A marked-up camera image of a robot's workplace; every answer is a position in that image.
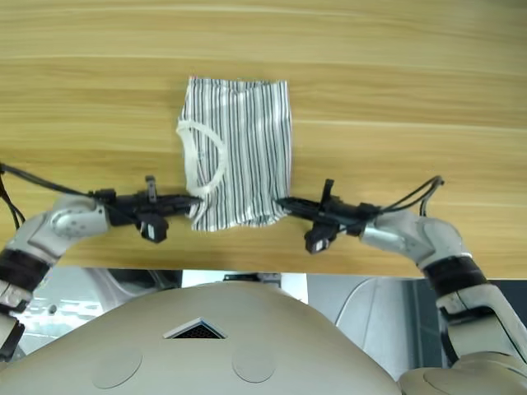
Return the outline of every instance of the striped fabric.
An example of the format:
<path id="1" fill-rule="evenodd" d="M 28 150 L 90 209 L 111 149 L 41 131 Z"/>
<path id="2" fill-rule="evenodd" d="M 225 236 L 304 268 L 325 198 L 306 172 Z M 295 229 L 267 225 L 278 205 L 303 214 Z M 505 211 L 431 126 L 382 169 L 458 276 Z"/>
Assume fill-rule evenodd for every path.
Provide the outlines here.
<path id="1" fill-rule="evenodd" d="M 286 215 L 291 108 L 287 82 L 191 77 L 176 132 L 184 145 L 187 190 L 203 199 L 195 230 L 271 225 Z"/>

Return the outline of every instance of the wooden table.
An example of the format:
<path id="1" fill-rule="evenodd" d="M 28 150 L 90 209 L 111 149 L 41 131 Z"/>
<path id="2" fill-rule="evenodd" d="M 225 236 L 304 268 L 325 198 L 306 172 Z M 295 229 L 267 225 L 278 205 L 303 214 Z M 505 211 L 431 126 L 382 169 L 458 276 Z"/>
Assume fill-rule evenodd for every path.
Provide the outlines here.
<path id="1" fill-rule="evenodd" d="M 181 191 L 188 76 L 287 79 L 294 195 L 333 178 L 346 201 L 386 204 L 442 174 L 431 214 L 489 276 L 527 277 L 526 21 L 517 0 L 3 0 L 0 160 L 82 190 L 132 193 L 154 174 Z M 57 197 L 6 183 L 26 215 Z M 178 218 L 161 245 L 112 230 L 61 263 L 418 275 L 351 238 L 311 257 L 309 226 L 200 234 Z"/>

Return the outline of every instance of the striped shorts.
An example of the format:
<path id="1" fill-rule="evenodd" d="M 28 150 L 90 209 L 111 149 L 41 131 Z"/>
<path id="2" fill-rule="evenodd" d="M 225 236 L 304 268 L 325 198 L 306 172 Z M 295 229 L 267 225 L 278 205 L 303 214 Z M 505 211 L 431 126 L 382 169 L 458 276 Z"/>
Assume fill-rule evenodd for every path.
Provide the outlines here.
<path id="1" fill-rule="evenodd" d="M 194 230 L 271 225 L 291 186 L 291 107 L 287 82 L 191 77 L 176 132 L 187 190 L 202 198 Z"/>

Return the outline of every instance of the ventilation grille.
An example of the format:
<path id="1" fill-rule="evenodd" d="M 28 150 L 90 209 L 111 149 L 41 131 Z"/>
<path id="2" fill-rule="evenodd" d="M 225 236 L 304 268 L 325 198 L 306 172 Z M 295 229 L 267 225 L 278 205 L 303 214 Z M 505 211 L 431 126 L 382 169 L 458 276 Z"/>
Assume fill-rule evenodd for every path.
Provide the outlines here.
<path id="1" fill-rule="evenodd" d="M 221 339 L 220 335 L 215 333 L 213 330 L 207 328 L 206 325 L 198 325 L 197 327 L 191 328 L 177 336 L 172 337 L 173 339 Z"/>
<path id="2" fill-rule="evenodd" d="M 197 318 L 168 332 L 165 339 L 225 339 L 226 336 L 203 318 Z"/>

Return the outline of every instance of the black wire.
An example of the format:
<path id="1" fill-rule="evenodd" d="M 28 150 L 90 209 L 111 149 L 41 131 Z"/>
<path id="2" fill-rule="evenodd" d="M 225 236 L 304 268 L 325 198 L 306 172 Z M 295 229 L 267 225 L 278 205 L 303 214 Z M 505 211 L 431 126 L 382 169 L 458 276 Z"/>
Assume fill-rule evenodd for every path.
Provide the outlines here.
<path id="1" fill-rule="evenodd" d="M 60 193 L 67 193 L 70 195 L 89 196 L 87 193 L 79 192 L 79 191 L 76 191 L 75 189 L 71 189 L 68 187 L 64 187 L 63 185 L 60 185 L 60 184 L 49 182 L 46 179 L 42 179 L 41 177 L 37 177 L 34 174 L 27 173 L 26 171 L 17 169 L 16 167 L 12 167 L 10 165 L 6 165 L 3 163 L 0 166 L 1 166 L 0 171 L 5 171 L 6 173 L 13 174 L 20 179 L 24 179 L 25 181 L 29 181 L 30 183 L 39 185 L 40 187 L 51 189 L 53 191 L 60 192 Z"/>
<path id="2" fill-rule="evenodd" d="M 9 173 L 9 174 L 13 174 L 13 175 L 15 175 L 16 177 L 18 177 L 20 179 L 24 179 L 25 181 L 28 181 L 30 183 L 33 183 L 33 184 L 38 185 L 38 186 L 43 187 L 43 188 L 51 189 L 52 191 L 55 191 L 55 192 L 66 193 L 66 194 L 70 194 L 70 195 L 85 196 L 87 198 L 93 198 L 94 200 L 96 200 L 96 202 L 99 202 L 99 203 L 103 204 L 105 206 L 105 208 L 107 208 L 109 211 L 113 211 L 113 212 L 119 214 L 124 219 L 129 221 L 131 224 L 135 224 L 135 225 L 139 224 L 138 220 L 133 219 L 131 216 L 128 216 L 124 212 L 120 211 L 118 208 L 113 207 L 110 204 L 107 204 L 107 203 L 105 203 L 105 202 L 93 197 L 89 193 L 79 192 L 79 191 L 77 191 L 75 189 L 71 189 L 71 188 L 65 187 L 65 186 L 60 185 L 60 184 L 52 183 L 51 181 L 48 181 L 47 179 L 42 179 L 41 177 L 38 177 L 38 176 L 36 176 L 34 174 L 31 174 L 31 173 L 28 173 L 28 172 L 26 172 L 24 170 L 20 170 L 20 169 L 18 169 L 16 167 L 12 167 L 10 165 L 6 165 L 6 164 L 1 163 L 0 164 L 0 174 L 4 173 L 4 172 L 5 173 Z M 7 199 L 8 200 L 6 201 L 6 204 L 9 206 L 11 214 L 13 215 L 13 220 L 15 222 L 15 227 L 18 229 L 20 227 L 19 219 L 20 219 L 21 223 L 24 223 L 26 221 L 26 219 L 25 219 L 24 215 L 21 213 L 21 211 L 11 202 L 11 200 L 9 199 L 8 196 L 7 196 Z"/>
<path id="3" fill-rule="evenodd" d="M 409 193 L 408 195 L 406 195 L 402 199 L 399 199 L 397 202 L 395 202 L 393 204 L 390 204 L 389 206 L 383 208 L 381 210 L 381 214 L 385 214 L 387 212 L 397 212 L 397 211 L 406 210 L 406 209 L 408 209 L 410 207 L 415 206 L 419 202 L 421 202 L 421 206 L 420 206 L 420 209 L 419 209 L 419 214 L 421 216 L 426 216 L 427 215 L 427 203 L 428 203 L 428 200 L 430 199 L 431 195 L 433 195 L 434 192 L 441 185 L 443 185 L 444 183 L 445 183 L 445 181 L 443 180 L 443 178 L 441 176 L 437 175 L 436 177 L 433 177 L 433 178 L 429 179 L 428 181 L 426 181 L 423 185 L 421 185 L 419 188 L 415 189 L 414 191 L 412 191 L 411 193 Z M 421 192 L 424 188 L 426 188 L 428 186 L 430 186 L 430 188 L 425 193 L 423 193 L 421 196 L 419 196 L 415 200 L 411 201 L 410 203 L 407 203 L 407 204 L 405 204 L 403 206 L 400 206 L 401 203 L 406 202 L 409 198 L 411 198 L 412 196 L 414 196 L 417 193 Z"/>

